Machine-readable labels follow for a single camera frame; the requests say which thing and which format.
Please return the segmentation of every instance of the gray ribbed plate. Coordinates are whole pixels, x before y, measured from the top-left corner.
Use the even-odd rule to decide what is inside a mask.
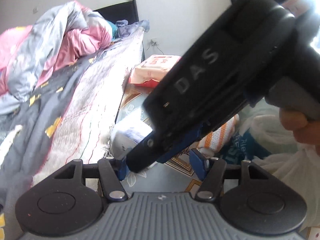
[[[135,193],[112,203],[92,226],[74,235],[43,237],[31,233],[21,240],[302,240],[297,233],[259,237],[243,233],[220,216],[214,205],[199,203],[189,193]]]

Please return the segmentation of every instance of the wall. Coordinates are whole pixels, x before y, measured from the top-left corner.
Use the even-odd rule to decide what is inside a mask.
[[[70,0],[0,0],[0,33],[15,26],[32,24],[50,7]],[[78,0],[91,9],[128,0]],[[159,40],[165,54],[182,55],[199,35],[230,5],[230,0],[137,0],[140,19],[149,19],[145,50],[150,39]],[[146,56],[160,54],[154,47]]]

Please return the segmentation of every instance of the black headboard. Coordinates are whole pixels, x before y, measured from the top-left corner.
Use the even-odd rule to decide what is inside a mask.
[[[95,11],[113,23],[119,20],[127,20],[129,24],[139,21],[136,0],[110,5]]]

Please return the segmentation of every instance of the orange striped towel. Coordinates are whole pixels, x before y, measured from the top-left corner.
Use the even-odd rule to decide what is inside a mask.
[[[239,121],[239,116],[236,114],[228,122],[222,125],[214,132],[210,132],[201,139],[198,144],[198,149],[209,148],[213,152],[218,152],[230,140],[235,133],[235,125]]]

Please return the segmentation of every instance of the human hand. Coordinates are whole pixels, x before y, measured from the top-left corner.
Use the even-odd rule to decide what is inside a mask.
[[[297,142],[315,145],[320,156],[320,121],[308,121],[299,111],[280,109],[280,122],[286,130],[293,131]]]

